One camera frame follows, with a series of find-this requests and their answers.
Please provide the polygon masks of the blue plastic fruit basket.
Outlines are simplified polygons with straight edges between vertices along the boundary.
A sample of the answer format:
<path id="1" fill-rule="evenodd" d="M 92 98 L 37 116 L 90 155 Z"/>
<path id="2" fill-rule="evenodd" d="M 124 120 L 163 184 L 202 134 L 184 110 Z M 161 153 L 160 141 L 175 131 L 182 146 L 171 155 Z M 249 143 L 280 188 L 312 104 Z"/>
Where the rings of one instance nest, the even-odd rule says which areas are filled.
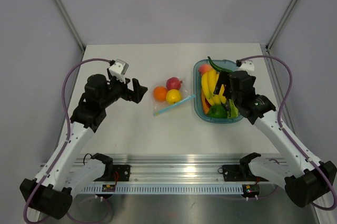
<path id="1" fill-rule="evenodd" d="M 222 67 L 226 70 L 236 71 L 237 67 L 233 61 L 229 60 L 214 60 L 214 63 L 218 65 L 219 67 Z M 238 114 L 237 116 L 234 116 L 232 118 L 212 118 L 206 115 L 202 108 L 202 98 L 201 98 L 201 92 L 202 92 L 202 86 L 201 86 L 201 75 L 198 72 L 198 69 L 203 64 L 209 64 L 208 59 L 200 60 L 198 61 L 193 68 L 193 93 L 195 95 L 194 99 L 194 110 L 196 114 L 203 120 L 209 123 L 215 123 L 215 124 L 230 124 L 235 123 L 243 119 L 243 117 Z"/>

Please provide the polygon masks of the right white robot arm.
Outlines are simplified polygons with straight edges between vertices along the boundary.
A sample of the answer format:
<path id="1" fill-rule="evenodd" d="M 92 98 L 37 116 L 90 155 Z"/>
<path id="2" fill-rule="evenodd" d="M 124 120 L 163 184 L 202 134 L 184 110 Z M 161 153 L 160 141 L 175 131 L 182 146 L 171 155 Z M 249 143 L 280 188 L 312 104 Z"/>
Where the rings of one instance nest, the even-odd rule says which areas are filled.
<path id="1" fill-rule="evenodd" d="M 261 177 L 274 183 L 284 189 L 291 201 L 301 208 L 327 193 L 336 199 L 333 187 L 336 166 L 331 161 L 321 161 L 305 147 L 282 122 L 275 105 L 266 96 L 256 94 L 255 80 L 246 71 L 224 71 L 220 73 L 214 92 L 219 94 L 221 87 L 224 87 L 224 96 L 234 102 L 240 115 L 270 140 L 288 167 L 267 161 L 253 152 L 240 159 L 240 176 L 245 180 Z"/>

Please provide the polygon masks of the clear zip top bag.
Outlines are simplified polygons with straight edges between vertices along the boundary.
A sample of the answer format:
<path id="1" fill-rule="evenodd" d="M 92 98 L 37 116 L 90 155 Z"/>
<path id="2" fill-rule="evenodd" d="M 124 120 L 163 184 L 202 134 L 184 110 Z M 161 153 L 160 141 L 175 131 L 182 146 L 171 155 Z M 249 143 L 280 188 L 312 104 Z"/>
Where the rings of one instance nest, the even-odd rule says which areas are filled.
<path id="1" fill-rule="evenodd" d="M 196 95 L 187 88 L 182 78 L 174 76 L 156 83 L 150 91 L 150 97 L 153 116 L 159 116 L 196 98 Z"/>

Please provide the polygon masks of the yellow apple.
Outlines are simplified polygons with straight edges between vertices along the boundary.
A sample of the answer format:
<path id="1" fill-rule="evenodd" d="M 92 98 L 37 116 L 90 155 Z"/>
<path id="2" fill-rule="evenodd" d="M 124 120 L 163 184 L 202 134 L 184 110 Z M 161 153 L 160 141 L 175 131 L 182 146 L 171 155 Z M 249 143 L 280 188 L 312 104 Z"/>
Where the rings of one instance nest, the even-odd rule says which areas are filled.
<path id="1" fill-rule="evenodd" d="M 168 90 L 166 95 L 166 102 L 170 105 L 178 103 L 182 100 L 182 95 L 179 90 Z"/>

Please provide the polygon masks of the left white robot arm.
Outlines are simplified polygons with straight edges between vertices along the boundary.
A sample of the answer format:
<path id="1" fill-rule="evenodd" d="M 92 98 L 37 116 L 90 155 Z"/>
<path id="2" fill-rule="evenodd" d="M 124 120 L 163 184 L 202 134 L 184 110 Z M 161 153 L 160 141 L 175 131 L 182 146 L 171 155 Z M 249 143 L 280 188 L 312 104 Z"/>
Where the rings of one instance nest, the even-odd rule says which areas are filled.
<path id="1" fill-rule="evenodd" d="M 115 76 L 94 74 L 87 79 L 78 106 L 67 121 L 66 139 L 59 143 L 47 164 L 34 179 L 24 179 L 19 189 L 29 208 L 55 219 L 63 218 L 73 199 L 96 179 L 109 180 L 114 174 L 112 158 L 95 154 L 73 175 L 70 169 L 84 145 L 93 137 L 106 117 L 106 108 L 118 99 L 139 103 L 148 88 L 137 79 L 121 82 Z"/>

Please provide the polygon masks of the orange fruit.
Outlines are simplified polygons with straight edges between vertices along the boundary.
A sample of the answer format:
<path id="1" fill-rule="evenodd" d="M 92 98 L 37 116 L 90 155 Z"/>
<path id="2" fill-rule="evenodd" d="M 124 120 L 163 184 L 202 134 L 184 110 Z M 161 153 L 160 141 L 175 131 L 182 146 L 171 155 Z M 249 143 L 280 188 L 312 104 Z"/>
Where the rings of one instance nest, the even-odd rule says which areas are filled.
<path id="1" fill-rule="evenodd" d="M 153 90 L 153 98 L 158 102 L 165 102 L 167 95 L 167 88 L 164 86 L 157 86 Z"/>

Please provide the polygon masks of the bright red apple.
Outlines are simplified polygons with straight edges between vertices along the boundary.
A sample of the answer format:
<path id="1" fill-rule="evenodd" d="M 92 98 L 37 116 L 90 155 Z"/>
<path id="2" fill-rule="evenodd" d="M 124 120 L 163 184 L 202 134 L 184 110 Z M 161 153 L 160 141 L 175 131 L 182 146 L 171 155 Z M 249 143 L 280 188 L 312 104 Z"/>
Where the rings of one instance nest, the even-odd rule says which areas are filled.
<path id="1" fill-rule="evenodd" d="M 178 77 L 171 77 L 166 81 L 167 90 L 180 90 L 181 89 L 181 80 Z"/>

